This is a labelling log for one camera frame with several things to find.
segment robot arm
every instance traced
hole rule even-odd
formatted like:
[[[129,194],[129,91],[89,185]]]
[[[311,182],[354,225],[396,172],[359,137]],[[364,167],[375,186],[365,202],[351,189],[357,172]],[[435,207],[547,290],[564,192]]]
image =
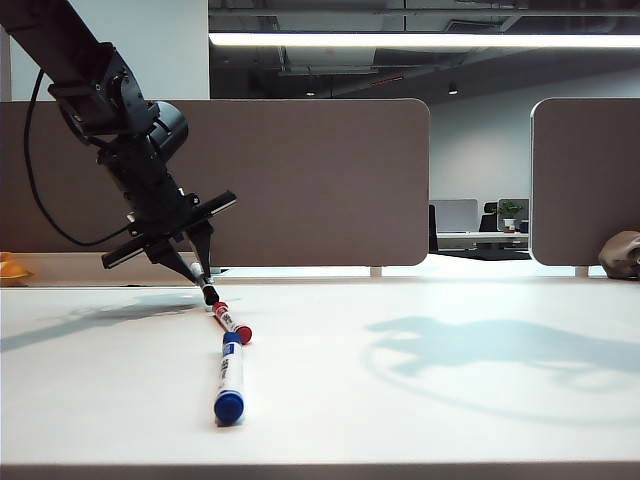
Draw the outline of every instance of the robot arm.
[[[227,191],[202,203],[176,185],[166,163],[187,138],[182,113],[166,102],[147,102],[117,50],[98,42],[67,0],[0,0],[0,24],[53,80],[49,93],[64,120],[82,142],[99,147],[98,163],[132,208],[127,218],[133,238],[103,255],[104,267],[145,252],[152,263],[205,285],[207,304],[218,301],[208,280],[213,234],[208,218],[235,203],[236,196]],[[197,278],[174,248],[184,236],[204,278]]]

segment blue marker cap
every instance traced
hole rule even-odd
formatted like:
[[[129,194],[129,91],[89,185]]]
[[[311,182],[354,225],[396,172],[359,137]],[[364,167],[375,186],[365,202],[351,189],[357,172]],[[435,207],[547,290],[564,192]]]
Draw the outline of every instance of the blue marker cap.
[[[231,342],[242,343],[242,337],[236,332],[225,332],[224,337],[222,337],[222,343]]]
[[[234,390],[220,392],[213,405],[213,411],[222,425],[234,424],[242,415],[243,410],[242,396]]]

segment white table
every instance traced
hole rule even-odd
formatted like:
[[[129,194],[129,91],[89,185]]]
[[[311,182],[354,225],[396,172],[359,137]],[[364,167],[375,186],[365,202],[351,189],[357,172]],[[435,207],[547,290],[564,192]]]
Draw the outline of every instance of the white table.
[[[526,250],[529,244],[529,234],[520,232],[438,232],[437,237],[438,247],[442,250],[470,249],[475,248],[478,243],[509,243]]]
[[[220,280],[255,335],[228,428],[197,289],[2,290],[3,479],[640,478],[637,283],[361,270]]]

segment office chair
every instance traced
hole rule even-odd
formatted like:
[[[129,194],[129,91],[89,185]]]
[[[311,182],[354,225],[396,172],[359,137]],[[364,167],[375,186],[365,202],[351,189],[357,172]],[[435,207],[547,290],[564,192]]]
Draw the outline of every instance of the office chair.
[[[498,231],[498,214],[496,209],[498,202],[487,202],[484,204],[484,213],[480,219],[481,232],[497,232]]]
[[[438,236],[436,234],[436,207],[429,204],[429,253],[438,253]]]

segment desk partition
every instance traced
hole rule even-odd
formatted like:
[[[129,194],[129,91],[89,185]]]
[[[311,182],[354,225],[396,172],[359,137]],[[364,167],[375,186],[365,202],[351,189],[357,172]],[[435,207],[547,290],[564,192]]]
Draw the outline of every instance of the desk partition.
[[[431,200],[436,209],[438,232],[475,232],[478,230],[478,200],[462,198]]]
[[[225,266],[411,265],[428,250],[429,112],[418,100],[176,101],[189,139],[170,160],[178,186],[234,208],[215,217],[213,263]],[[0,104],[0,248],[68,252],[31,198],[22,156],[27,104]],[[94,239],[128,205],[96,152],[39,102],[32,157],[45,204]],[[109,250],[125,235],[94,247]]]
[[[597,265],[602,245],[640,230],[640,99],[550,99],[532,113],[533,255]]]

